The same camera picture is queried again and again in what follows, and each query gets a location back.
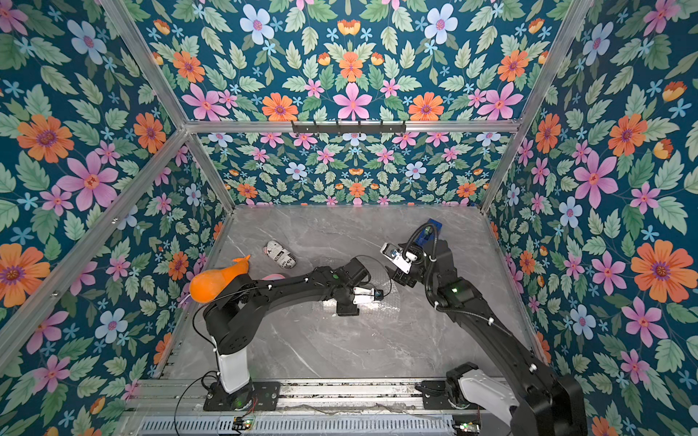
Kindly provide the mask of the clear bubble wrap sheet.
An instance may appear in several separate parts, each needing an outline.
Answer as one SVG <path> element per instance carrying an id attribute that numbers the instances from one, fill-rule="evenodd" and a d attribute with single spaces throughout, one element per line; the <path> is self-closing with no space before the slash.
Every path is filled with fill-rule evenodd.
<path id="1" fill-rule="evenodd" d="M 336 299 L 331 299 L 322 303 L 323 311 L 334 317 L 361 318 L 372 323 L 397 322 L 401 300 L 388 269 L 369 255 L 358 255 L 354 259 L 365 272 L 357 284 L 350 287 L 350 302 L 339 307 Z"/>

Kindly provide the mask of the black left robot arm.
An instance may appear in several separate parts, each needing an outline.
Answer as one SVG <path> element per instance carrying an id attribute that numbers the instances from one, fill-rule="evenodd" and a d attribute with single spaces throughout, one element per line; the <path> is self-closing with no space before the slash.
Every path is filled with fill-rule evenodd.
<path id="1" fill-rule="evenodd" d="M 344 266 L 320 266 L 301 276 L 254 280 L 247 257 L 225 269 L 198 274 L 192 299 L 203 308 L 205 328 L 216 354 L 216 381 L 207 389 L 204 410 L 249 410 L 260 400 L 248 368 L 247 347 L 268 314 L 302 303 L 333 300 L 340 316 L 358 316 L 356 289 L 371 278 L 356 258 Z"/>

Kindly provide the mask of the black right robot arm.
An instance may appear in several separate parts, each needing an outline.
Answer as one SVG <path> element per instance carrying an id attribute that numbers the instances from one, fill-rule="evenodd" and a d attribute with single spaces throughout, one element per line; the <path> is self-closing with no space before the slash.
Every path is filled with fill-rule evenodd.
<path id="1" fill-rule="evenodd" d="M 585 435 L 585 395 L 571 375 L 560 375 L 526 348 L 498 319 L 483 294 L 461 277 L 453 253 L 430 220 L 401 245 L 385 243 L 382 256 L 403 286 L 421 283 L 430 305 L 465 330 L 503 376 L 472 363 L 447 375 L 450 403 L 474 403 L 508 423 L 512 435 Z"/>

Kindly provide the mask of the blue rectangular box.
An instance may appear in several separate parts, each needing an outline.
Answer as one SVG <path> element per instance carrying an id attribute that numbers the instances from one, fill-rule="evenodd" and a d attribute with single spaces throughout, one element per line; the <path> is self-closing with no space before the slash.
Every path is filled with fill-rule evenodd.
<path id="1" fill-rule="evenodd" d="M 433 240 L 434 237 L 440 233 L 442 226 L 440 222 L 429 219 L 422 232 L 418 235 L 418 238 L 416 238 L 416 243 L 418 245 L 425 245 L 427 242 Z"/>

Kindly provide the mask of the newspaper print wrapped vase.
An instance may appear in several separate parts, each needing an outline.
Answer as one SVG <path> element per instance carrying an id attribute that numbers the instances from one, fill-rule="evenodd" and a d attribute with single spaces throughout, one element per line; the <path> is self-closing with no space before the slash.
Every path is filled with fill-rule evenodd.
<path id="1" fill-rule="evenodd" d="M 296 267 L 294 255 L 276 240 L 267 242 L 263 247 L 263 253 L 283 269 L 290 270 Z"/>

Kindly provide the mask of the orange plush whale toy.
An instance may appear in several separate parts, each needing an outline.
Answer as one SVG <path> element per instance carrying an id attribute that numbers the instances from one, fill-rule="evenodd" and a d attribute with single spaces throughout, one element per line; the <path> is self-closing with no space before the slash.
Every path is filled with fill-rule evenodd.
<path id="1" fill-rule="evenodd" d="M 191 298 L 197 303 L 211 303 L 237 276 L 249 273 L 250 255 L 234 259 L 233 264 L 223 269 L 201 272 L 190 282 Z"/>

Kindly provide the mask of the black hook rail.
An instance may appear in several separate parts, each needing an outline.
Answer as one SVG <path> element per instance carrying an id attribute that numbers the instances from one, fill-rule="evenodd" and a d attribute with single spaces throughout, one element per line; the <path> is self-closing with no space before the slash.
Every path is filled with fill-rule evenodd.
<path id="1" fill-rule="evenodd" d="M 292 122 L 295 134 L 403 134 L 405 122 L 357 121 L 357 122 Z"/>

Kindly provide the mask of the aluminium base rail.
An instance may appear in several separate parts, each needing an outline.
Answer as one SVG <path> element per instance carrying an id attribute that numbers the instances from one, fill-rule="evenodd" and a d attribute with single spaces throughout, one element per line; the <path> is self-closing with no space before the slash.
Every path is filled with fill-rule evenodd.
<path id="1" fill-rule="evenodd" d="M 262 380 L 256 383 L 256 410 L 312 413 L 484 412 L 485 405 L 457 406 L 446 399 L 443 378 L 340 378 Z M 155 380 L 141 383 L 127 400 L 129 412 L 203 412 L 212 403 L 212 382 Z"/>

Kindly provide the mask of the aluminium frame struts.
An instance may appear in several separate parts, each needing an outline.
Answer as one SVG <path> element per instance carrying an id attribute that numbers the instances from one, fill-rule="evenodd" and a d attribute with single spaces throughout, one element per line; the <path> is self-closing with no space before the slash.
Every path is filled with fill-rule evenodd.
<path id="1" fill-rule="evenodd" d="M 192 121 L 332 121 L 416 109 L 474 120 L 505 51 L 528 101 L 565 20 L 561 1 L 99 1 L 1 5 L 1 432 L 107 435 L 158 376 L 230 214 L 324 213 L 375 243 L 420 214 L 479 210 L 505 141 L 430 133 L 195 134 Z"/>

